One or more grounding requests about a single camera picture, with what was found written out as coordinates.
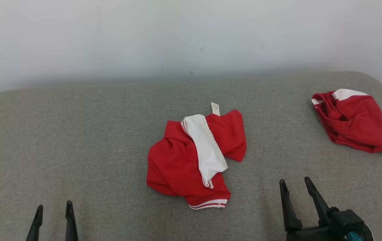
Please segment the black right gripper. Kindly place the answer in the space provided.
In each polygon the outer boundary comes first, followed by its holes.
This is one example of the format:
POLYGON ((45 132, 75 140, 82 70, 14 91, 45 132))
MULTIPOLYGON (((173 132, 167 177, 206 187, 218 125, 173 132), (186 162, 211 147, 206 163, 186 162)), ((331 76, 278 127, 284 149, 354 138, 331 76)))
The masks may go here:
POLYGON ((328 215, 329 207, 325 202, 318 189, 313 184, 310 177, 305 177, 304 181, 307 186, 309 195, 313 198, 313 202, 318 214, 318 225, 304 228, 302 222, 297 218, 293 205, 289 198, 289 189, 284 179, 279 181, 281 192, 281 205, 283 211, 283 224, 286 231, 287 241, 338 241, 342 233, 341 225, 329 225, 330 218, 328 215))

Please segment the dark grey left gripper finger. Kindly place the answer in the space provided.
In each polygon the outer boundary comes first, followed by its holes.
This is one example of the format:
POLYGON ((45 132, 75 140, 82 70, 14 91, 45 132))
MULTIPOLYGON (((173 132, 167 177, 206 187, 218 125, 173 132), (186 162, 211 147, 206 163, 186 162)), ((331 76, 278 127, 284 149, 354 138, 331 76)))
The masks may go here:
POLYGON ((65 218, 67 220, 65 241, 79 241, 75 214, 71 201, 67 201, 65 218))
POLYGON ((34 219, 30 226, 26 241, 38 241, 39 240, 39 229, 42 225, 43 220, 43 205, 39 205, 35 212, 34 219))

